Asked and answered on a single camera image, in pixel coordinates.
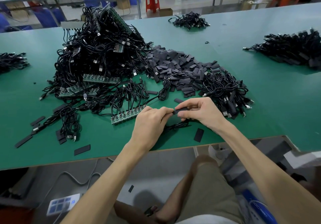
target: knee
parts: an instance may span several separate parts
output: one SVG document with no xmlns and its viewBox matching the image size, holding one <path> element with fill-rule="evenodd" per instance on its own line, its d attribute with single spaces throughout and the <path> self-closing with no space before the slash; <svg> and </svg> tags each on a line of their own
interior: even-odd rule
<svg viewBox="0 0 321 224">
<path fill-rule="evenodd" d="M 197 169 L 204 164 L 213 164 L 216 167 L 218 167 L 217 162 L 209 155 L 199 155 L 198 157 L 196 157 L 195 161 L 191 165 L 190 171 L 193 174 L 193 176 L 196 175 Z"/>
</svg>

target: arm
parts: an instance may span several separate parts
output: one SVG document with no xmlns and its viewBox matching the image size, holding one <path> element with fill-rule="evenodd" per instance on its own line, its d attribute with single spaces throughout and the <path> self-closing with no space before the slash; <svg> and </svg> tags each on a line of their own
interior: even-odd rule
<svg viewBox="0 0 321 224">
<path fill-rule="evenodd" d="M 137 116 L 130 141 L 111 166 L 84 194 L 61 224 L 103 224 L 128 175 L 155 145 L 173 109 L 144 108 Z"/>
<path fill-rule="evenodd" d="M 239 157 L 258 186 L 278 223 L 317 223 L 321 203 L 256 148 L 234 125 L 225 119 L 211 98 L 192 98 L 175 109 L 188 107 L 178 116 L 199 120 L 220 135 Z"/>
</svg>

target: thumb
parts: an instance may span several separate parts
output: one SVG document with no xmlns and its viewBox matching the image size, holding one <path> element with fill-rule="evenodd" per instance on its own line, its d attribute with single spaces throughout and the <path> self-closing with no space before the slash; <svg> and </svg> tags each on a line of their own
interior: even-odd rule
<svg viewBox="0 0 321 224">
<path fill-rule="evenodd" d="M 173 113 L 168 113 L 168 114 L 166 114 L 166 115 L 162 118 L 162 120 L 161 120 L 161 122 L 160 122 L 162 128 L 165 127 L 165 124 L 167 123 L 168 119 L 169 119 L 171 116 L 173 116 Z"/>
<path fill-rule="evenodd" d="M 192 118 L 197 119 L 198 118 L 199 110 L 197 111 L 180 111 L 177 116 L 181 118 Z"/>
</svg>

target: person's left hand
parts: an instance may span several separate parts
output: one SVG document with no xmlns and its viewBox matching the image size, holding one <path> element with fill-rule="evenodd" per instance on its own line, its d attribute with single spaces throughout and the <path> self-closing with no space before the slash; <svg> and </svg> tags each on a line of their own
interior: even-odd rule
<svg viewBox="0 0 321 224">
<path fill-rule="evenodd" d="M 174 109 L 167 107 L 145 107 L 136 117 L 132 138 L 128 144 L 134 145 L 146 154 L 156 144 L 173 111 Z"/>
</svg>

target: green tabletop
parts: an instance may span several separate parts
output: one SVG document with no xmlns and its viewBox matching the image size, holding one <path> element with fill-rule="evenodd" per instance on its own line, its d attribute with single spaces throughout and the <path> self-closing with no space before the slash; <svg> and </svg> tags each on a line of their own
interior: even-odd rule
<svg viewBox="0 0 321 224">
<path fill-rule="evenodd" d="M 128 21 L 145 41 L 167 49 L 192 54 L 201 62 L 219 61 L 248 86 L 255 101 L 245 118 L 231 120 L 249 139 L 287 135 L 302 151 L 321 149 L 319 117 L 320 74 L 305 67 L 278 64 L 261 54 L 245 52 L 243 47 L 261 43 L 270 33 L 294 33 L 314 27 L 321 30 L 321 4 L 297 5 L 233 13 L 204 15 L 211 24 L 206 29 L 188 32 L 167 22 L 168 17 Z M 14 145 L 30 134 L 30 122 L 49 117 L 62 104 L 54 96 L 38 98 L 54 75 L 57 49 L 62 48 L 62 28 L 0 34 L 0 52 L 27 52 L 31 66 L 0 75 L 0 169 L 44 165 L 117 155 L 131 137 L 134 120 L 112 126 L 110 117 L 80 112 L 80 140 L 59 145 L 57 122 L 16 149 Z M 159 91 L 161 84 L 142 76 L 148 90 Z M 182 92 L 170 92 L 168 99 L 154 100 L 151 107 L 175 107 Z M 202 141 L 194 141 L 197 128 L 204 129 Z M 198 122 L 164 135 L 154 150 L 173 149 L 222 142 L 222 138 Z M 91 150 L 74 156 L 74 150 L 91 144 Z"/>
</svg>

